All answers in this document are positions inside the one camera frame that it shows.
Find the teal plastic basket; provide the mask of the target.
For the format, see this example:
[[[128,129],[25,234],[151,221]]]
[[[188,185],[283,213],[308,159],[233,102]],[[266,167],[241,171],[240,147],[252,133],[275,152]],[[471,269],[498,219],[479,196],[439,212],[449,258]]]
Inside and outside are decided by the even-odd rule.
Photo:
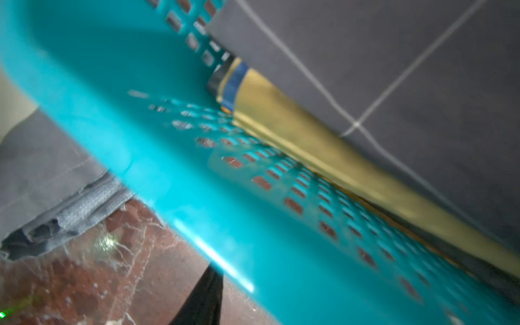
[[[223,1],[2,1],[9,78],[284,324],[518,324],[519,308],[232,124]]]

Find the dark grey checked pillowcase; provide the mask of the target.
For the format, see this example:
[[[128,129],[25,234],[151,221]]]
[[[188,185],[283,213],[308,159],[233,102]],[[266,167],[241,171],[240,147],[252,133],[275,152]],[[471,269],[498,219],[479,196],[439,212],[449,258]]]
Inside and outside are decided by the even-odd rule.
[[[518,1],[228,1],[208,31],[367,159],[519,250]]]

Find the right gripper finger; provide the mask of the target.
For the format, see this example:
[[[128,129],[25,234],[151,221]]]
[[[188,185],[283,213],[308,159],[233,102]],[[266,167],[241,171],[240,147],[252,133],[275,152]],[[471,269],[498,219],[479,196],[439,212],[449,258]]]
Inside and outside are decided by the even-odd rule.
[[[223,275],[209,264],[169,325],[220,325]]]

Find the pale yellow zigzag pillowcase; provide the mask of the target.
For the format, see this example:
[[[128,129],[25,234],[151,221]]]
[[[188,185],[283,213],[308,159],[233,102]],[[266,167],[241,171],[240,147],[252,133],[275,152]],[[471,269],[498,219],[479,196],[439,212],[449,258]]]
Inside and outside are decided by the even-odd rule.
[[[219,66],[207,87],[235,126],[361,198],[407,234],[470,270],[487,265],[519,275],[517,253],[364,158],[242,60]]]

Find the beige and grey pillowcase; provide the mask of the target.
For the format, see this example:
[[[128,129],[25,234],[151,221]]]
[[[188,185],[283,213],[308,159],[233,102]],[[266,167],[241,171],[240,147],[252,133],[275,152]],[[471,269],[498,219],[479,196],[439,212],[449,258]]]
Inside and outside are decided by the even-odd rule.
[[[44,255],[132,197],[1,74],[1,260]]]

